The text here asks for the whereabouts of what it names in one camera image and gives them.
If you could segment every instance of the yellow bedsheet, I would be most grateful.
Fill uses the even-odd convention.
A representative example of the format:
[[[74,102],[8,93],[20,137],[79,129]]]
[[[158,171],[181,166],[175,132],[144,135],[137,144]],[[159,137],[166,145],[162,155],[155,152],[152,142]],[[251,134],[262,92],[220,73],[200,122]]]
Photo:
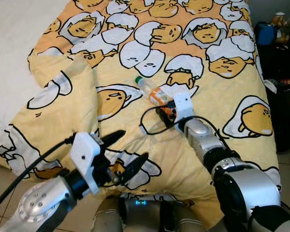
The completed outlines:
[[[144,152],[149,160],[125,186],[106,184],[102,193],[170,193],[186,200],[207,228],[215,225],[222,213],[210,175],[184,135],[172,128],[151,136],[139,127],[141,115],[153,106],[134,82],[141,75],[170,97],[189,92],[195,113],[280,186],[271,113],[245,1],[72,0],[28,62],[44,89],[0,137],[0,163],[16,174],[74,132],[103,136],[126,130],[105,153],[112,170],[123,172]],[[73,169],[70,148],[56,150],[27,178],[47,179]]]

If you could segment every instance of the cartoon egg yolk character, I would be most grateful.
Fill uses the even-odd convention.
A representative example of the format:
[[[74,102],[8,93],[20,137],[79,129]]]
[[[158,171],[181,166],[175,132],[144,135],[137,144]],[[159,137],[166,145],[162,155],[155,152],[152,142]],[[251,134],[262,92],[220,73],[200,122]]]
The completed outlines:
[[[195,15],[209,11],[213,7],[213,0],[189,0],[182,4],[187,12]]]
[[[68,31],[72,36],[86,38],[96,26],[96,18],[87,15],[82,20],[69,26]]]
[[[171,43],[179,38],[181,32],[182,28],[179,25],[160,25],[153,29],[150,41],[163,44]]]
[[[238,6],[232,6],[231,11],[240,11],[240,13],[243,15],[243,18],[248,22],[251,23],[250,14],[249,11],[246,8],[239,8]]]
[[[118,89],[106,89],[98,92],[98,117],[103,120],[110,118],[122,108],[130,97]]]
[[[270,136],[273,133],[270,110],[263,104],[257,103],[242,110],[241,120],[239,132],[248,129],[251,137]]]
[[[243,60],[241,57],[225,58],[222,57],[218,60],[209,63],[209,70],[224,78],[233,78],[239,74],[246,64],[253,64],[252,59]]]
[[[220,29],[213,24],[204,24],[193,30],[193,36],[203,44],[215,42],[220,35]]]
[[[169,75],[166,80],[166,84],[171,86],[174,83],[178,83],[179,85],[185,84],[188,89],[192,89],[194,86],[195,79],[192,77],[190,73],[186,72],[174,72]]]
[[[149,13],[152,17],[172,17],[178,11],[178,7],[175,4],[177,4],[175,0],[156,0],[154,5],[149,9]]]
[[[92,7],[100,4],[103,0],[74,0],[76,6],[82,7],[84,10],[87,7]]]
[[[59,19],[55,19],[47,28],[47,30],[43,34],[48,34],[52,31],[58,31],[61,27],[61,21]]]
[[[132,13],[138,14],[144,11],[148,11],[153,4],[145,6],[144,0],[129,0],[126,2],[129,5],[129,9]]]

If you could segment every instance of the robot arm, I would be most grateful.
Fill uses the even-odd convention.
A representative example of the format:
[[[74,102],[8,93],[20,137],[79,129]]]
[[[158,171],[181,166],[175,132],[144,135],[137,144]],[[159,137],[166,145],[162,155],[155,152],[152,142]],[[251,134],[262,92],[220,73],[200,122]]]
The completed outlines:
[[[70,153],[76,169],[30,188],[0,232],[51,232],[88,193],[97,194],[99,187],[110,181],[125,184],[137,174],[148,154],[132,161],[122,175],[112,173],[104,152],[124,134],[118,130],[100,139],[86,132],[77,133]]]
[[[183,99],[190,98],[178,95],[175,105]],[[227,149],[209,126],[196,118],[185,120],[193,116],[193,109],[187,109],[191,106],[181,106],[183,114],[176,107],[177,117],[181,117],[176,118],[181,120],[178,128],[211,174],[225,216],[245,224],[249,231],[290,231],[290,215],[280,207],[280,194],[271,178]]]

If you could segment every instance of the cartoon egg print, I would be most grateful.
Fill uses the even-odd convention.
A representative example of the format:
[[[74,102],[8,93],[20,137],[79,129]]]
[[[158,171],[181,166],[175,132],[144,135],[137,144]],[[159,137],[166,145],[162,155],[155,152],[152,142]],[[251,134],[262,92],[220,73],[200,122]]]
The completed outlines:
[[[134,38],[140,44],[151,46],[150,40],[152,39],[153,29],[161,25],[159,22],[148,22],[141,25],[134,33]]]
[[[151,50],[148,57],[135,66],[137,71],[145,77],[152,77],[163,65],[165,54],[159,50]]]
[[[122,47],[119,53],[120,63],[127,69],[132,68],[145,60],[149,53],[148,46],[144,46],[136,40],[130,41]]]
[[[118,3],[117,1],[110,1],[106,7],[106,12],[109,15],[125,11],[128,5],[125,3]]]
[[[178,3],[192,15],[207,12],[213,7],[213,0],[178,0]]]
[[[257,96],[244,97],[222,131],[232,138],[271,136],[270,107]]]
[[[182,39],[188,45],[194,44],[200,48],[208,48],[220,44],[227,37],[228,29],[224,22],[212,18],[196,18],[186,26]]]
[[[60,27],[61,27],[61,21],[56,18],[55,21],[52,22],[48,26],[47,30],[43,34],[48,34],[48,33],[52,32],[52,31],[58,31],[60,29]]]
[[[226,4],[220,9],[220,15],[223,17],[224,20],[227,21],[236,21],[242,17],[240,11],[232,11],[231,4]]]

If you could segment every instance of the black cable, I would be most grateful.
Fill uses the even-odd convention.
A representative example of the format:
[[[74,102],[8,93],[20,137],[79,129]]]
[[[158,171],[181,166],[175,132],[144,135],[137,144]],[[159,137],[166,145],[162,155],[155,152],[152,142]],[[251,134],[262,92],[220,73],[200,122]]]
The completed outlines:
[[[144,116],[146,115],[146,113],[147,113],[148,111],[150,111],[150,110],[154,110],[154,109],[158,109],[158,108],[166,108],[166,107],[171,108],[168,104],[166,104],[166,105],[161,105],[161,106],[151,107],[151,108],[147,109],[147,110],[143,113],[143,115],[141,116],[141,123],[140,123],[140,126],[142,126],[142,127],[144,128],[146,134],[148,134],[148,135],[156,135],[156,134],[160,134],[160,133],[165,132],[165,131],[167,131],[168,129],[174,127],[176,124],[178,124],[178,123],[180,123],[180,122],[182,122],[182,121],[188,121],[188,120],[193,119],[193,118],[198,118],[198,119],[201,119],[201,120],[207,122],[207,123],[208,123],[208,124],[213,128],[213,130],[215,131],[216,135],[217,135],[217,136],[219,137],[219,139],[222,141],[223,145],[224,145],[228,150],[231,150],[230,147],[228,146],[228,144],[225,142],[225,138],[223,138],[223,137],[220,135],[219,130],[218,130],[218,129],[213,125],[213,123],[211,123],[209,120],[207,120],[206,118],[201,117],[201,116],[189,116],[189,117],[185,117],[185,118],[183,118],[183,119],[181,119],[181,120],[175,122],[175,123],[172,124],[171,126],[166,127],[165,129],[163,129],[163,130],[161,130],[161,131],[154,132],[154,133],[150,133],[150,132],[148,132],[147,129],[146,129],[146,127],[145,127],[144,124],[143,124],[143,118],[144,118]]]
[[[64,144],[72,144],[74,141],[75,133],[65,139],[64,141],[58,143],[48,151],[44,153],[44,155],[38,157],[28,168],[26,168],[11,184],[10,186],[1,194],[0,196],[0,204],[3,202],[3,200],[12,192],[12,190],[19,184],[19,182],[43,159],[45,159],[47,156],[49,156],[52,152],[54,152],[56,149],[58,149],[60,146]]]

